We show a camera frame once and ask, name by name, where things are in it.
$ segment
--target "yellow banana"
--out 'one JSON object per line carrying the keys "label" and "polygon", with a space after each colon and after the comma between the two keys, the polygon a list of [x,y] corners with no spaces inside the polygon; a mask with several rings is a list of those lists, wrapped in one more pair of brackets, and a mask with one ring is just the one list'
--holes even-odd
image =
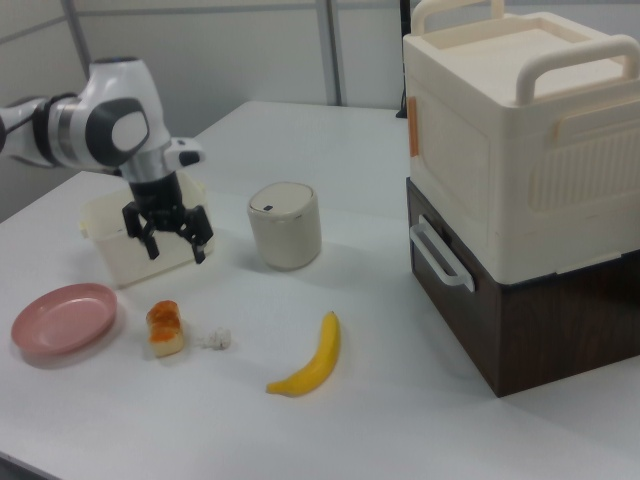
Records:
{"label": "yellow banana", "polygon": [[340,353],[340,322],[329,312],[322,320],[320,343],[313,358],[285,380],[267,385],[267,393],[298,397],[319,387],[333,371]]}

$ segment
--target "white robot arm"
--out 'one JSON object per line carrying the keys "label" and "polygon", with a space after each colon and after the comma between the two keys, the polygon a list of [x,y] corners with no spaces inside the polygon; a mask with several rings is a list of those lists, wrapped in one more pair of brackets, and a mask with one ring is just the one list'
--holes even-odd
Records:
{"label": "white robot arm", "polygon": [[213,231],[201,206],[183,206],[175,171],[200,162],[204,152],[192,139],[171,138],[143,61],[98,60],[90,74],[80,95],[32,98],[0,108],[0,161],[10,157],[40,167],[121,176],[134,198],[123,208],[129,236],[154,259],[159,252],[153,233],[175,232],[201,263]]}

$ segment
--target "wall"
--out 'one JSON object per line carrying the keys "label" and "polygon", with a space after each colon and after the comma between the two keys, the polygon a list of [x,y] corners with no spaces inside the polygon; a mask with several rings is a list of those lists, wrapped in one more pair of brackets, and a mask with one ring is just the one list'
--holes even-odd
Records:
{"label": "wall", "polygon": [[[60,2],[0,0],[0,12],[0,106],[82,87],[84,74]],[[0,221],[72,174],[0,163]]]}
{"label": "wall", "polygon": [[326,5],[315,0],[76,0],[93,59],[147,63],[174,135],[247,100],[335,104]]}
{"label": "wall", "polygon": [[[331,0],[344,105],[399,108],[402,97],[400,13],[393,0]],[[507,13],[547,11],[609,34],[640,40],[640,1],[507,0]],[[488,18],[489,2],[434,16],[429,28]]]}

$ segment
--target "white container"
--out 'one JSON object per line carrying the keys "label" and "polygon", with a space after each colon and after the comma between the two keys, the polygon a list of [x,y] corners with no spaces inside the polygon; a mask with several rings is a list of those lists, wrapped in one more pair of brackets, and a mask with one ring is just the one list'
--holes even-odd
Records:
{"label": "white container", "polygon": [[[178,171],[177,175],[184,206],[202,205],[210,218],[204,187],[184,172]],[[93,241],[118,286],[124,287],[194,261],[191,245],[171,232],[153,234],[160,255],[150,260],[145,246],[127,235],[122,208],[131,201],[131,190],[125,188],[90,201],[81,210],[80,230],[85,238]],[[213,238],[207,242],[204,251],[206,254],[213,251]]]}
{"label": "white container", "polygon": [[404,39],[411,179],[491,276],[513,284],[640,248],[640,46],[556,15]]}
{"label": "white container", "polygon": [[269,185],[249,201],[248,214],[258,252],[270,267],[304,267],[320,253],[318,196],[308,185]]}

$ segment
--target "wooden drawer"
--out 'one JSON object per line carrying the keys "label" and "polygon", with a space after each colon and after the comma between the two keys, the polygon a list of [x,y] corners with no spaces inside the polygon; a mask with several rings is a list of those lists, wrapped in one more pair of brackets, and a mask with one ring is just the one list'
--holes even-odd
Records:
{"label": "wooden drawer", "polygon": [[[413,273],[499,397],[640,354],[640,251],[515,285],[495,282],[407,179],[409,226],[424,216],[468,270],[448,286],[411,243]],[[452,275],[442,255],[425,246]]]}

